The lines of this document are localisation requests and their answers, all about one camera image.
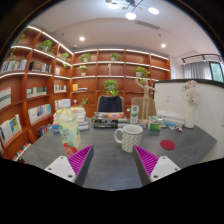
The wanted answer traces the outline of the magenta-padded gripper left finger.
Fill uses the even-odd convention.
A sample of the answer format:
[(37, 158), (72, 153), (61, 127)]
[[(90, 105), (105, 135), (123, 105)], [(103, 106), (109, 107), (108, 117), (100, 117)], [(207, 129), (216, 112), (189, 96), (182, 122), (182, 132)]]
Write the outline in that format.
[(94, 147), (87, 146), (69, 157), (59, 156), (45, 170), (82, 186), (94, 155)]

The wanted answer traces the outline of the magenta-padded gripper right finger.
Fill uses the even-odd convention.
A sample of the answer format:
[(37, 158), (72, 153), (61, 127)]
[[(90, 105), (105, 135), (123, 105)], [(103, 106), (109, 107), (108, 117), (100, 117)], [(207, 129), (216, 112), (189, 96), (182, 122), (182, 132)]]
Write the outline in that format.
[(167, 156), (158, 157), (136, 145), (133, 156), (143, 186), (180, 170)]

